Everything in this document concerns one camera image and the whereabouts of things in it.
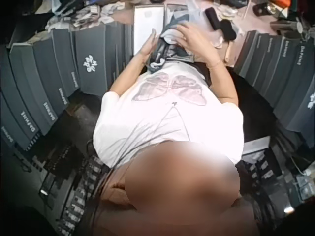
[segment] woman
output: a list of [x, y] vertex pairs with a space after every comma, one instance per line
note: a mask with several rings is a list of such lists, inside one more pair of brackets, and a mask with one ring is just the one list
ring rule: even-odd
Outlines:
[[182, 62], [139, 76], [158, 41], [152, 33], [102, 99], [94, 147], [111, 172], [86, 212], [95, 235], [256, 232], [252, 210], [236, 201], [244, 135], [234, 83], [197, 26], [176, 29], [177, 43], [206, 61], [211, 89]]

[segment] clutter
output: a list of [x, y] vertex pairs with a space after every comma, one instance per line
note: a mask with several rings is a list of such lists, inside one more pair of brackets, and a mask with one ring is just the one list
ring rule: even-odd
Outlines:
[[7, 48], [11, 48], [14, 43], [25, 43], [34, 35], [45, 31], [47, 22], [53, 16], [53, 13], [43, 13], [19, 17]]
[[276, 8], [272, 3], [268, 2], [253, 6], [252, 11], [256, 16], [271, 16], [276, 13]]
[[117, 2], [114, 4], [108, 4], [102, 8], [98, 5], [87, 6], [80, 11], [77, 11], [71, 17], [52, 17], [45, 27], [50, 32], [52, 29], [86, 29], [99, 24], [107, 24], [113, 22], [114, 19], [111, 15], [116, 10], [122, 10], [125, 8], [124, 2]]
[[183, 37], [182, 33], [172, 28], [179, 22], [189, 21], [190, 15], [172, 14], [171, 18], [167, 15], [165, 18], [170, 19], [170, 22], [164, 27], [157, 49], [150, 57], [148, 70], [152, 73], [160, 70], [167, 60], [193, 62], [193, 55], [176, 44], [175, 37]]
[[59, 145], [44, 168], [58, 178], [68, 179], [73, 170], [79, 169], [83, 159], [83, 154], [73, 144]]
[[58, 10], [61, 7], [61, 2], [59, 0], [51, 0], [51, 11], [54, 14], [58, 14]]
[[[230, 60], [230, 54], [231, 54], [231, 49], [233, 46], [233, 41], [237, 37], [237, 33], [234, 31], [234, 29], [238, 30], [239, 28], [236, 26], [233, 27], [232, 22], [227, 19], [223, 19], [221, 20], [221, 22], [219, 22], [216, 12], [213, 8], [208, 8], [206, 10], [206, 16], [208, 20], [210, 21], [210, 24], [212, 25], [213, 29], [214, 30], [221, 29], [224, 40], [229, 43], [226, 49], [225, 58], [224, 58], [225, 62], [228, 63]], [[214, 47], [221, 48], [221, 44], [223, 43], [222, 40], [223, 40], [222, 38], [219, 38], [219, 42], [216, 45], [214, 45]]]
[[46, 40], [50, 38], [50, 34], [47, 31], [42, 31], [40, 33], [35, 34], [32, 38], [30, 38], [26, 43], [34, 44], [38, 41]]
[[248, 155], [263, 151], [269, 147], [270, 136], [266, 136], [253, 141], [245, 142], [242, 155]]
[[259, 151], [259, 152], [255, 152], [255, 153], [251, 153], [251, 154], [247, 154], [247, 155], [243, 155], [242, 156], [242, 160], [245, 162], [248, 162], [250, 164], [256, 164], [256, 162], [265, 157], [264, 154], [265, 150], [263, 151]]
[[[176, 4], [167, 4], [166, 5], [166, 15], [165, 15], [165, 33], [166, 35], [169, 34], [170, 32], [173, 32], [174, 36], [177, 37], [183, 37], [183, 35], [175, 30], [172, 29], [171, 27], [174, 26], [175, 24], [181, 22], [181, 21], [190, 21], [191, 22], [191, 18], [190, 18], [190, 14], [194, 14], [195, 12], [195, 8], [193, 10], [189, 11], [189, 6], [187, 5], [176, 5]], [[194, 62], [194, 56], [191, 52], [186, 51], [185, 49], [179, 47], [179, 45], [174, 44], [174, 40], [171, 40], [170, 42], [173, 42], [172, 44], [170, 44], [170, 47], [168, 48], [168, 53], [167, 53], [167, 57], [168, 60], [179, 60], [179, 61], [185, 61], [185, 62]]]
[[238, 13], [238, 10], [233, 8], [233, 7], [230, 7], [230, 6], [227, 6], [227, 5], [220, 5], [218, 7], [218, 11], [223, 15], [223, 16], [226, 16], [226, 17], [234, 17], [237, 15]]
[[71, 191], [69, 206], [58, 221], [58, 230], [62, 236], [71, 236], [85, 211], [85, 204], [92, 196], [97, 183], [106, 174], [106, 167], [96, 155], [89, 155], [81, 161], [78, 174], [82, 176], [78, 187]]
[[249, 4], [249, 0], [221, 0], [220, 2], [235, 8], [243, 8]]

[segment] cable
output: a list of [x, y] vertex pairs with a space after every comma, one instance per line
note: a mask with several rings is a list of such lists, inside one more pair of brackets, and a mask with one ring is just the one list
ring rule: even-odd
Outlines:
[[291, 158], [293, 164], [295, 165], [295, 168], [298, 170], [298, 172], [300, 172], [300, 174], [303, 175], [303, 176], [307, 176], [307, 175], [304, 174], [304, 173], [300, 170], [300, 168], [297, 166], [297, 164], [295, 163], [293, 157], [292, 157], [291, 155], [289, 155], [289, 156], [290, 156], [290, 158]]
[[[282, 137], [283, 139], [285, 139], [287, 141], [288, 145], [290, 145], [290, 148], [292, 150], [292, 156], [294, 156], [296, 158], [300, 158], [301, 160], [304, 160], [307, 164], [311, 164], [312, 163], [310, 160], [306, 159], [305, 157], [296, 154], [296, 151], [295, 151], [297, 149], [295, 147], [296, 145], [294, 145], [294, 143], [279, 128], [278, 128], [277, 134], [279, 134], [279, 136], [278, 136], [279, 139]], [[282, 143], [282, 145], [285, 146], [284, 140], [283, 141], [281, 140], [279, 142]]]

